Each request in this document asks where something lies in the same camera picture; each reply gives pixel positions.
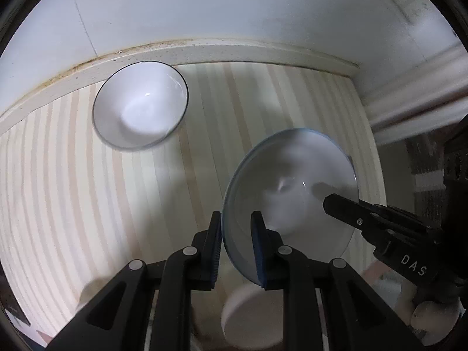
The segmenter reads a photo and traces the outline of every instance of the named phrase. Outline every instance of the metal rivet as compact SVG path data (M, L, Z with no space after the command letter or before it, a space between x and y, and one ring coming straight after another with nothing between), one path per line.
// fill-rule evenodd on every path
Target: metal rivet
M282 245L278 248L278 253L279 254L291 254L292 253L292 248L287 245Z
M346 267L346 261L343 259L335 259L333 260L333 266L338 269L343 269Z
M194 254L196 254L198 252L198 249L196 249L195 247L190 246L190 247L185 247L182 252L186 256L193 256Z
M137 271L138 269L140 269L141 267L143 267L143 262L141 260L132 260L128 263L128 267L132 270L132 271Z

